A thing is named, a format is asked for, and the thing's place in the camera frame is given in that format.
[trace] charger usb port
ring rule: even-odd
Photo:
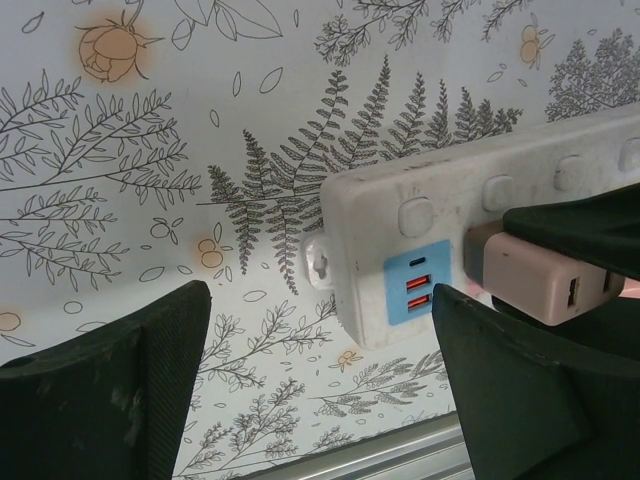
[[[409,300],[407,307],[409,312],[415,312],[420,308],[424,308],[431,303],[431,295],[422,295],[421,297]]]
[[[422,277],[414,278],[407,282],[407,293],[412,292],[418,288],[422,288],[431,283],[430,275],[423,275]]]
[[[569,284],[569,299],[567,307],[573,307],[578,302],[578,289],[580,287],[580,279],[574,278]]]

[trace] power strip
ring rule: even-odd
[[[335,290],[356,343],[382,348],[431,328],[435,283],[467,291],[470,227],[638,181],[640,104],[343,172],[321,188],[324,233],[305,245],[309,279]]]

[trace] orange berry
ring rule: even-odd
[[[536,42],[526,42],[520,49],[520,58],[525,63],[532,63],[538,55],[538,44]]]
[[[522,30],[522,41],[523,42],[533,42],[538,36],[538,29],[533,25],[527,25],[524,30]]]
[[[0,330],[10,332],[20,326],[20,317],[15,313],[0,313]]]
[[[198,244],[198,250],[203,253],[213,252],[216,249],[216,242],[211,239],[203,240]]]
[[[224,257],[220,252],[207,252],[202,255],[202,265],[207,268],[216,268],[222,265]]]

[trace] botanical wallpaper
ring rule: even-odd
[[[305,280],[327,176],[640,99],[632,0],[0,12],[0,362],[207,281],[182,480],[455,409],[433,332],[363,351]]]

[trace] orange flower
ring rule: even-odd
[[[136,56],[140,48],[162,39],[138,35],[132,22],[120,25],[108,21],[111,25],[82,29],[86,33],[80,40],[80,60],[85,71],[103,82],[116,82],[135,66],[146,79],[138,69]]]
[[[352,352],[351,350],[347,350],[342,355],[340,355],[340,358],[338,358],[338,363],[336,363],[335,365],[329,365],[329,368],[339,368],[340,371],[344,373],[344,369],[346,367],[352,366],[353,362],[357,362],[359,360],[362,360],[362,357],[359,357],[355,352]]]

